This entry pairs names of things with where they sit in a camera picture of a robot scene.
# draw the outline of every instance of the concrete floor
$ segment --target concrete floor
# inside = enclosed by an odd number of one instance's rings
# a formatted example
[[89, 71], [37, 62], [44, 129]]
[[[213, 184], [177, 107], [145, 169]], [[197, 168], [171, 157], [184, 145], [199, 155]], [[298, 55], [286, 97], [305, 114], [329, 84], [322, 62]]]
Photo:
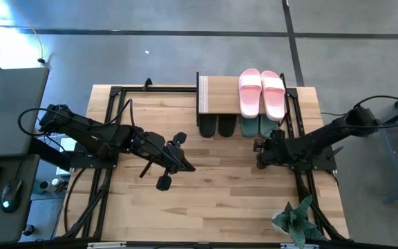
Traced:
[[[281, 0], [65, 0], [24, 1], [19, 7], [37, 28], [51, 72], [42, 106], [68, 104], [85, 113], [93, 84], [194, 84], [203, 75], [240, 75], [246, 68], [284, 72], [290, 86], [315, 86], [323, 111], [343, 113], [370, 95], [398, 96], [398, 38], [296, 38], [299, 62], [293, 64]], [[398, 34], [398, 0], [289, 0], [294, 32]], [[0, 25], [27, 28], [9, 1], [0, 1]], [[51, 35], [59, 30], [174, 30], [258, 32], [257, 37], [164, 35]], [[0, 28], [0, 66], [39, 66], [34, 35]], [[296, 63], [303, 81], [296, 81]], [[366, 106], [382, 116], [392, 104], [375, 100]], [[325, 123], [332, 117], [324, 117]], [[391, 140], [398, 148], [398, 132]], [[352, 239], [398, 246], [398, 202], [382, 196], [397, 191], [389, 157], [376, 134], [348, 138], [336, 157], [340, 193]], [[50, 166], [41, 166], [53, 172]], [[56, 213], [59, 208], [51, 208]], [[30, 217], [35, 217], [32, 206]], [[48, 226], [53, 227], [55, 219]]]

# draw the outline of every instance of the pink slipper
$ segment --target pink slipper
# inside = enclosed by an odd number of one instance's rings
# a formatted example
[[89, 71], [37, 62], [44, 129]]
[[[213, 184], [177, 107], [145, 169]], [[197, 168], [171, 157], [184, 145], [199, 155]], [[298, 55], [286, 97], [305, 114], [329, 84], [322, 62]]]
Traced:
[[262, 83], [257, 69], [245, 70], [239, 77], [240, 114], [244, 118], [255, 118], [259, 114]]
[[285, 88], [280, 77], [271, 71], [261, 75], [263, 88], [263, 102], [267, 117], [273, 121], [280, 121], [285, 115]]

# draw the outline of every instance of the potted plant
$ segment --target potted plant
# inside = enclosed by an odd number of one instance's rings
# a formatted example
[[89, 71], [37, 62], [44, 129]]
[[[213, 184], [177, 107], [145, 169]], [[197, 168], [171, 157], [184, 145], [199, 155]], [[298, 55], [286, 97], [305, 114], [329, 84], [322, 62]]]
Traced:
[[311, 202], [312, 196], [307, 196], [296, 209], [288, 203], [285, 210], [272, 219], [274, 229], [288, 233], [300, 249], [303, 249], [306, 239], [327, 240], [317, 226], [306, 219]]

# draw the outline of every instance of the wooden tabletop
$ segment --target wooden tabletop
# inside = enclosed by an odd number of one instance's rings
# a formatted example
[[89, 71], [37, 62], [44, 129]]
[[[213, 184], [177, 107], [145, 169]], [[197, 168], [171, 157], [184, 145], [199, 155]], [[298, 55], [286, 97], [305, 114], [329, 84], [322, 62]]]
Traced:
[[[104, 121], [110, 87], [93, 86], [87, 117]], [[298, 96], [305, 131], [322, 126], [315, 89], [298, 88]], [[133, 98], [137, 126], [166, 140], [180, 131], [188, 135], [182, 148], [196, 171], [173, 175], [170, 190], [160, 192], [155, 188], [163, 173], [160, 166], [152, 166], [139, 178], [146, 161], [121, 154], [108, 196], [103, 241], [290, 241], [273, 230], [271, 217], [288, 201], [298, 205], [294, 175], [283, 167], [257, 169], [254, 138], [242, 137], [239, 124], [231, 138], [217, 132], [213, 138], [203, 138], [196, 126], [195, 93], [127, 93], [127, 98]], [[121, 123], [130, 123], [128, 108]], [[93, 172], [86, 170], [75, 185], [68, 206], [70, 226], [87, 205]], [[314, 178], [321, 209], [348, 237], [336, 182], [326, 172], [314, 172]], [[57, 235], [63, 233], [61, 215]]]

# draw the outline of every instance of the black robotic arm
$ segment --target black robotic arm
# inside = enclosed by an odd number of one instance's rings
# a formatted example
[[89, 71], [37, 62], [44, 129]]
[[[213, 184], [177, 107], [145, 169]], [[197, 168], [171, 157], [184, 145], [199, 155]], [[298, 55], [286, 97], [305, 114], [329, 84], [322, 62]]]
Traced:
[[378, 125], [378, 119], [369, 109], [355, 107], [345, 116], [298, 138], [285, 138], [283, 130], [274, 129], [270, 139], [255, 140], [253, 150], [259, 152], [257, 161], [260, 169], [268, 165], [298, 167], [348, 136], [365, 137], [374, 133]]
[[85, 153], [80, 151], [69, 153], [69, 156], [75, 160], [89, 157], [102, 163], [108, 161], [115, 152], [133, 154], [149, 162], [140, 177], [145, 175], [152, 163], [164, 167], [165, 173], [156, 185], [161, 191], [170, 187], [169, 174], [196, 170], [180, 148], [187, 138], [185, 133], [178, 133], [173, 140], [165, 143], [164, 137], [157, 133], [146, 132], [143, 128], [134, 125], [102, 124], [73, 113], [63, 104], [50, 104], [39, 125], [41, 126], [39, 131], [42, 133], [66, 134], [83, 145]]

